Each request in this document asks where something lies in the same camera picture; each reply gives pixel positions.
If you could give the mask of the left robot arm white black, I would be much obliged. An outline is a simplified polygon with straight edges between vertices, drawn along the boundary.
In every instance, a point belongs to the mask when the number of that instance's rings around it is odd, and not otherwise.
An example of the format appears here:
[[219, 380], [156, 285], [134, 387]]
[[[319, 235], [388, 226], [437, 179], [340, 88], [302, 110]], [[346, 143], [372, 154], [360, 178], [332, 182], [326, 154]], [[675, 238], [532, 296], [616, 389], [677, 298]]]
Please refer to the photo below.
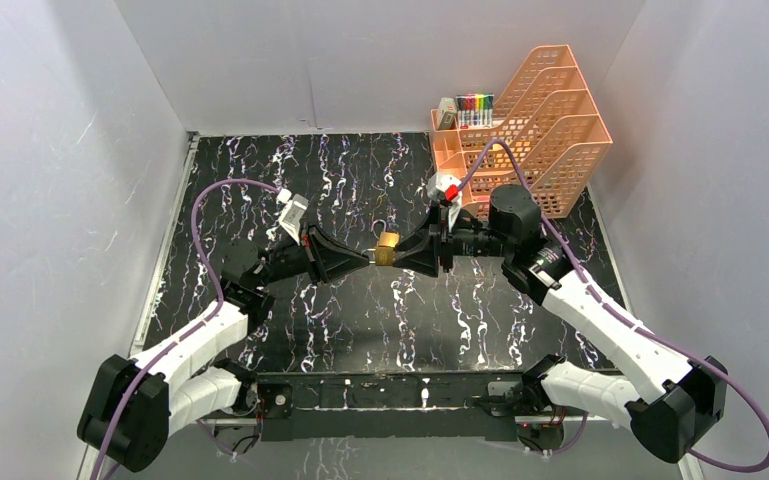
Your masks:
[[78, 421], [79, 440], [131, 472], [148, 467], [183, 427], [216, 411], [246, 416], [257, 407], [255, 374], [217, 357], [267, 321], [275, 302], [268, 285], [303, 275], [329, 283], [369, 259], [308, 224], [298, 239], [271, 249], [232, 241], [213, 252], [210, 264], [223, 297], [154, 347], [106, 359]]

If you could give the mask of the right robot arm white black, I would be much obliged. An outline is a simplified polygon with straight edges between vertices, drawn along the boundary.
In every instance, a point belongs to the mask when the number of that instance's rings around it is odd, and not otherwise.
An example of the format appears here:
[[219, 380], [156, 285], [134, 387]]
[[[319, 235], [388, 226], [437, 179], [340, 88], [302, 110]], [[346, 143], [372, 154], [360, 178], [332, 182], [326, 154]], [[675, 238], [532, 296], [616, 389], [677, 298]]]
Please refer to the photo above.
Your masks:
[[487, 221], [458, 207], [456, 185], [429, 189], [424, 222], [395, 247], [393, 264], [435, 277], [456, 256], [502, 260], [509, 284], [583, 334], [622, 372], [611, 377], [549, 355], [522, 377], [525, 405], [537, 414], [571, 406], [629, 429], [655, 457], [676, 463], [722, 417], [725, 367], [693, 360], [650, 338], [582, 267], [575, 267], [520, 185], [492, 191]]

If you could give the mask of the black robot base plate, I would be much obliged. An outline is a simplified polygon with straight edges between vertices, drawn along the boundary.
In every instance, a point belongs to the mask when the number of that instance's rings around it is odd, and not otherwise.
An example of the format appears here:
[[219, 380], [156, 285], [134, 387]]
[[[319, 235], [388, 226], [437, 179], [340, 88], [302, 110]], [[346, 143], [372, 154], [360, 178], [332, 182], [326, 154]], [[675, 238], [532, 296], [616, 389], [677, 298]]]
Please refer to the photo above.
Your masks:
[[553, 450], [563, 416], [516, 371], [265, 373], [265, 439], [482, 438]]

